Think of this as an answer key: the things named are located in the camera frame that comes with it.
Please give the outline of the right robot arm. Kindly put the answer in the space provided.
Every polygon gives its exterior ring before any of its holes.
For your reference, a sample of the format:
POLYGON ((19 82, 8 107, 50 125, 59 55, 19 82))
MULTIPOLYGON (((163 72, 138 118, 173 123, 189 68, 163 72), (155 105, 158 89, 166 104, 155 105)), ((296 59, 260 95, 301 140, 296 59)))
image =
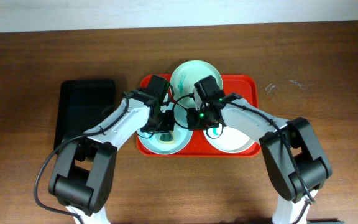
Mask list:
POLYGON ((261 146, 269 179, 278 193, 272 223, 306 223, 314 196, 333 170, 307 119, 272 116, 237 93, 225 94, 209 75, 190 84, 195 105, 188 110, 190 129, 221 124, 261 146))

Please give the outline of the yellow green sponge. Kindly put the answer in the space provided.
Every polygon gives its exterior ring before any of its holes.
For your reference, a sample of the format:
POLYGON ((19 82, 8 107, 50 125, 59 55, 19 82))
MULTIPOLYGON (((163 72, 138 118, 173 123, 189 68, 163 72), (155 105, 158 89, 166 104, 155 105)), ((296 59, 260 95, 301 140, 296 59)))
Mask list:
POLYGON ((167 133, 162 133, 158 140, 161 144, 175 144, 175 137, 172 131, 167 133))

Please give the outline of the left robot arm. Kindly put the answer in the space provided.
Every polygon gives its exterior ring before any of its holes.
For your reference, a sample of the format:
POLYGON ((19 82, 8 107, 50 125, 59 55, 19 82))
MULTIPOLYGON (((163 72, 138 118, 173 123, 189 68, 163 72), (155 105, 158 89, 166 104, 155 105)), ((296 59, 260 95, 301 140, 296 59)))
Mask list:
POLYGON ((119 107, 105 120, 62 141, 53 154, 48 191, 66 207, 63 214, 76 223, 107 223, 104 205, 112 189, 118 150, 137 131, 153 136, 173 130, 173 113, 162 106, 170 83, 152 75, 144 88, 125 93, 119 107))

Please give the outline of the mint green plate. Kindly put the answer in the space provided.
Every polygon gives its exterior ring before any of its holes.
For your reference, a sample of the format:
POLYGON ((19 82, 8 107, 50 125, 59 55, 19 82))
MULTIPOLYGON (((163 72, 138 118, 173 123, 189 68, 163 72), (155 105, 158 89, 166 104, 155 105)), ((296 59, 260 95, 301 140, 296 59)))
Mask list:
POLYGON ((210 63, 191 60, 179 65, 171 75, 174 99, 184 109, 199 110, 201 103, 217 100, 226 94, 223 79, 218 70, 210 63))

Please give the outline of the light blue plate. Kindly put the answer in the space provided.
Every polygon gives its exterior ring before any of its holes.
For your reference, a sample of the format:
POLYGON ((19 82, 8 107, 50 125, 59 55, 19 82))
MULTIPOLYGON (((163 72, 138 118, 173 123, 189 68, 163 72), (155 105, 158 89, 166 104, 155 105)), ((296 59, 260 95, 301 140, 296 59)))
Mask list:
POLYGON ((173 110, 174 121, 174 137, 175 144, 161 144, 158 140, 162 133, 144 133, 140 129, 137 130, 138 140, 147 150, 154 154, 169 155, 182 150, 191 140, 192 131, 184 128, 184 124, 179 126, 179 120, 185 116, 185 110, 181 106, 173 106, 174 103, 170 102, 168 106, 163 106, 162 111, 173 110))

